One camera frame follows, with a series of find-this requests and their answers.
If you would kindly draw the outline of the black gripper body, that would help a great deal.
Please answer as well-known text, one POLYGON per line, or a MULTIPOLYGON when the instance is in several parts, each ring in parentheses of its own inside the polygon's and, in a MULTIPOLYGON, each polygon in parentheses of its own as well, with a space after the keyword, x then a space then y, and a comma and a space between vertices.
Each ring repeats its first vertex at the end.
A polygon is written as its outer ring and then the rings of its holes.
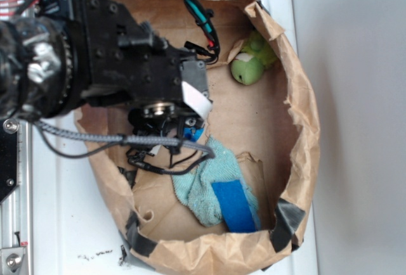
POLYGON ((106 34, 91 28, 88 49, 89 105, 129 105, 132 123, 203 128, 213 103, 206 64, 194 49, 173 47, 148 23, 114 23, 106 34))

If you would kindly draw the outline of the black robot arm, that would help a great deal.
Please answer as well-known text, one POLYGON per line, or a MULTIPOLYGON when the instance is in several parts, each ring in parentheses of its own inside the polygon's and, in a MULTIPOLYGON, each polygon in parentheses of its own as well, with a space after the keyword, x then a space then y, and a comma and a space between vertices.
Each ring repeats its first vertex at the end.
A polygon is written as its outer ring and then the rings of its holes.
POLYGON ((206 121, 205 63, 111 0, 45 0, 1 22, 1 118, 28 122, 82 105, 129 105, 139 118, 206 121))

